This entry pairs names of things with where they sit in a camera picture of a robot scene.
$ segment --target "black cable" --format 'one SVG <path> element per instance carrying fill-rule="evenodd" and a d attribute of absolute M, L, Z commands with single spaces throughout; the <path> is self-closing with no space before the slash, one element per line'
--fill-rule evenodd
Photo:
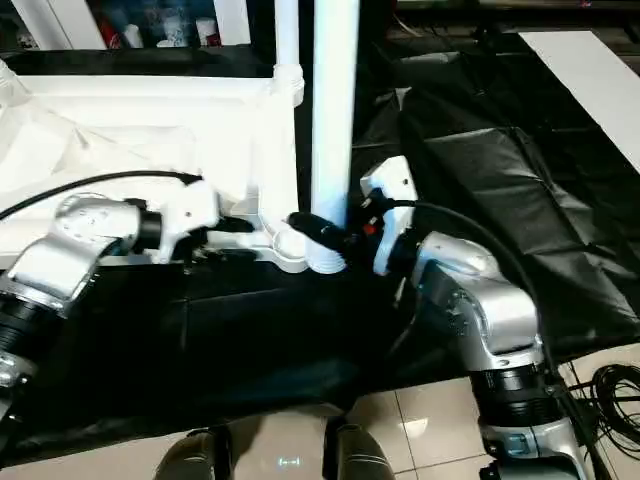
<path fill-rule="evenodd" d="M 540 336 L 542 338 L 542 348 L 544 351 L 544 356 L 547 361 L 547 366 L 549 371 L 554 379 L 554 382 L 560 387 L 561 391 L 558 395 L 558 401 L 560 405 L 565 410 L 566 414 L 571 418 L 574 426 L 578 429 L 580 436 L 584 440 L 587 450 L 591 455 L 591 459 L 593 462 L 594 472 L 596 474 L 596 478 L 598 480 L 610 480 L 611 475 L 602 460 L 602 456 L 600 452 L 596 448 L 596 443 L 592 439 L 591 431 L 589 427 L 586 425 L 584 418 L 584 412 L 580 405 L 578 405 L 577 400 L 571 395 L 567 385 L 560 375 L 560 371 L 558 369 L 558 364 L 551 352 L 551 347 L 549 344 L 549 335 L 545 325 L 545 322 L 542 320 L 542 311 L 540 309 L 540 302 L 538 301 L 538 294 L 536 289 L 531 281 L 531 278 L 525 271 L 524 267 L 518 260 L 517 256 L 508 248 L 498 237 L 496 237 L 489 229 L 482 226 L 480 223 L 476 222 L 470 217 L 466 215 L 456 212 L 447 207 L 443 207 L 441 205 L 436 205 L 433 203 L 422 202 L 422 201 L 413 201 L 413 200 L 392 200 L 389 199 L 389 208 L 396 207 L 415 207 L 422 208 L 425 210 L 431 210 L 433 212 L 438 212 L 440 214 L 444 214 L 458 220 L 461 223 L 464 223 L 467 227 L 470 227 L 475 231 L 476 234 L 481 236 L 484 241 L 487 243 L 485 245 L 489 250 L 494 251 L 494 253 L 498 254 L 498 257 L 502 257 L 501 259 L 506 261 L 509 264 L 509 267 L 518 275 L 519 281 L 525 291 L 531 297 L 533 304 L 536 306 L 538 311 L 538 331 L 540 332 Z"/>
<path fill-rule="evenodd" d="M 640 393 L 640 368 L 607 365 L 593 374 L 589 384 L 591 403 L 598 413 L 598 427 L 626 456 L 640 461 L 640 413 L 628 414 L 621 404 L 620 390 Z"/>
<path fill-rule="evenodd" d="M 46 200 L 47 198 L 51 198 L 59 193 L 64 193 L 69 190 L 73 190 L 74 188 L 84 187 L 86 185 L 91 185 L 93 183 L 106 182 L 108 180 L 116 180 L 119 178 L 131 178 L 131 177 L 167 177 L 167 178 L 177 178 L 185 185 L 189 185 L 191 183 L 197 182 L 198 180 L 202 180 L 202 177 L 199 175 L 191 175 L 188 173 L 181 172 L 169 172 L 162 170 L 129 170 L 125 172 L 115 172 L 115 173 L 105 173 L 103 175 L 96 175 L 94 177 L 83 178 L 81 180 L 76 180 L 75 182 L 67 183 L 65 185 L 61 185 L 59 187 L 52 188 L 51 190 L 46 190 L 44 192 L 38 193 L 33 197 L 29 197 L 26 200 L 16 203 L 15 205 L 3 210 L 0 212 L 0 222 L 6 219 L 7 217 L 13 215 L 14 213 L 19 212 L 20 210 L 24 210 L 31 205 L 34 205 L 38 202 Z"/>

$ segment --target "black cable bundle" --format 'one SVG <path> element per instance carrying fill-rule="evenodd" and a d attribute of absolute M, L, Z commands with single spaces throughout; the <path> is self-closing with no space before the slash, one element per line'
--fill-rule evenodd
<path fill-rule="evenodd" d="M 640 368 L 607 365 L 593 374 L 591 382 L 581 386 L 589 388 L 591 398 L 586 401 L 597 412 L 601 436 L 626 456 L 640 461 L 640 413 L 629 414 L 622 408 L 625 402 L 640 401 Z"/>

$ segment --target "white plastic frame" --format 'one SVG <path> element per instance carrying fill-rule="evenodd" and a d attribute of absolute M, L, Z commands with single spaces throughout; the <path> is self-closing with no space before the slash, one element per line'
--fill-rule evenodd
<path fill-rule="evenodd" d="M 48 0 L 11 0 L 11 3 L 40 49 L 73 48 Z"/>

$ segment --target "white vertical pole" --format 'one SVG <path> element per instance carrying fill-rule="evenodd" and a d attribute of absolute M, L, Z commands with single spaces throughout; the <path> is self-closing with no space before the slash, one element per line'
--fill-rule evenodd
<path fill-rule="evenodd" d="M 276 0 L 275 12 L 278 65 L 298 65 L 298 0 Z"/>
<path fill-rule="evenodd" d="M 222 45 L 251 43 L 246 0 L 213 0 Z"/>
<path fill-rule="evenodd" d="M 344 227 L 358 50 L 359 0 L 316 0 L 311 212 Z M 307 263 L 337 273 L 345 263 L 309 240 Z"/>

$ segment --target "black plastic sheet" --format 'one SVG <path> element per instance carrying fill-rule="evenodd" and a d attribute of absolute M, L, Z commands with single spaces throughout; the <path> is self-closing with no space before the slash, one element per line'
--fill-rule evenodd
<path fill-rule="evenodd" d="M 640 174 L 516 35 L 406 60 L 400 131 L 420 194 L 520 253 L 552 347 L 640 334 Z"/>

